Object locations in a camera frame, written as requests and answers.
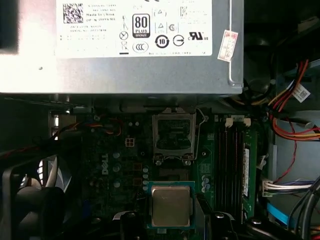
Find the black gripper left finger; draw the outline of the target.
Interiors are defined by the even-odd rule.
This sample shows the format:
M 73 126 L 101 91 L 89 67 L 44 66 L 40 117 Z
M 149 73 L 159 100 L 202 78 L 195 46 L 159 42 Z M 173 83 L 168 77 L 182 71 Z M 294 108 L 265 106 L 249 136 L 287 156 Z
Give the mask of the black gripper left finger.
M 137 212 L 128 211 L 120 217 L 121 240 L 147 240 L 148 235 Z

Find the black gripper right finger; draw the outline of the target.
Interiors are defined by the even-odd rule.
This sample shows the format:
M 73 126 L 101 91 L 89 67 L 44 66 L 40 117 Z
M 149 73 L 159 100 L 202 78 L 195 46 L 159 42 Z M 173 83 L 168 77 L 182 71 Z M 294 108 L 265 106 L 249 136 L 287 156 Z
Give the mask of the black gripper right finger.
M 209 221 L 210 240 L 300 240 L 301 237 L 268 220 L 255 217 L 240 224 L 224 212 L 213 212 Z

